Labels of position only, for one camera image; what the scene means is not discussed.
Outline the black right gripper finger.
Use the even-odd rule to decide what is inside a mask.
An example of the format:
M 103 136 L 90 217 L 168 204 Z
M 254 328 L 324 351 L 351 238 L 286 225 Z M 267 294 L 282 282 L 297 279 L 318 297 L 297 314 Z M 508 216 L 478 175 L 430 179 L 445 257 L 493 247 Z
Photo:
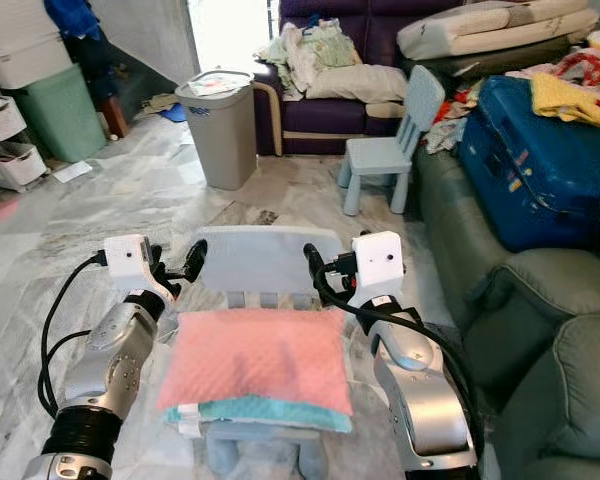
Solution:
M 320 301 L 336 301 L 336 293 L 329 284 L 328 274 L 331 273 L 331 265 L 323 260 L 318 248 L 312 243 L 303 246 L 303 252 L 308 264 L 312 284 L 318 293 Z

